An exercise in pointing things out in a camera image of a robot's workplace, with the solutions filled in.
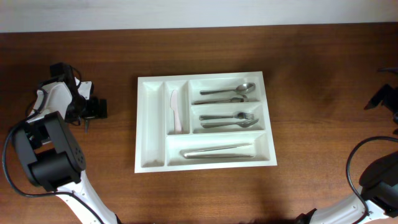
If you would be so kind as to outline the pink plastic knife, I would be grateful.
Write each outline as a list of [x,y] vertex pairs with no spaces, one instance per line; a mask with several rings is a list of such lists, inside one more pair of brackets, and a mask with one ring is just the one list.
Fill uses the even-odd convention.
[[170,107],[174,112],[174,131],[175,134],[182,134],[182,124],[178,113],[178,91],[173,90],[170,97]]

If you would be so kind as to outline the large spoon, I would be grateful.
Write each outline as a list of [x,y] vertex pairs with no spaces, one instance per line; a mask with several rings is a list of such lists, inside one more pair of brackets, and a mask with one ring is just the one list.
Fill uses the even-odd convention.
[[201,95],[212,95],[216,93],[224,93],[224,92],[229,92],[232,91],[238,95],[245,95],[247,93],[250,93],[256,89],[256,84],[255,83],[243,83],[241,85],[238,85],[236,88],[233,89],[225,89],[225,90],[202,90],[200,91]]
[[218,100],[206,100],[206,101],[194,101],[194,105],[204,105],[204,104],[217,104],[217,103],[244,103],[248,102],[249,98],[246,95],[235,96],[229,99],[218,99]]

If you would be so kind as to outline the metal fork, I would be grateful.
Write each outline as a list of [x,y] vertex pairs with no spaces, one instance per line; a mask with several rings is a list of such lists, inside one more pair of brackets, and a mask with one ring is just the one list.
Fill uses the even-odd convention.
[[229,119],[229,118],[254,119],[254,115],[251,113],[238,112],[238,113],[231,114],[231,115],[200,115],[199,116],[200,121],[211,120],[211,119]]
[[254,124],[256,124],[259,119],[247,119],[244,121],[236,121],[236,122],[219,122],[219,123],[202,123],[201,126],[203,128],[217,128],[222,126],[232,126],[237,125],[241,128],[248,128]]

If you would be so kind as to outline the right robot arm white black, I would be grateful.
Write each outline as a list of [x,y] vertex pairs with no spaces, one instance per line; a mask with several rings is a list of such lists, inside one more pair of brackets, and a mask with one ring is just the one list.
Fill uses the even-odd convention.
[[300,214],[295,223],[368,223],[374,220],[397,217],[397,152],[370,163],[359,179],[356,188],[350,175],[351,161],[360,147],[374,141],[397,142],[397,136],[374,136],[359,142],[346,161],[345,174],[353,194],[337,204],[324,209],[314,208]]

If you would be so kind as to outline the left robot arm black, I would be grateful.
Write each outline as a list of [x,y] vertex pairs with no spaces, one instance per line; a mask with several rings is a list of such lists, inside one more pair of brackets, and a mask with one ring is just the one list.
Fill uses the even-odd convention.
[[32,111],[6,137],[29,182],[45,191],[25,193],[8,173],[5,176],[24,197],[60,198],[82,223],[119,223],[90,184],[85,156],[68,127],[107,118],[107,102],[93,96],[93,90],[93,83],[82,81],[73,66],[63,62],[51,65],[50,79],[39,84]]

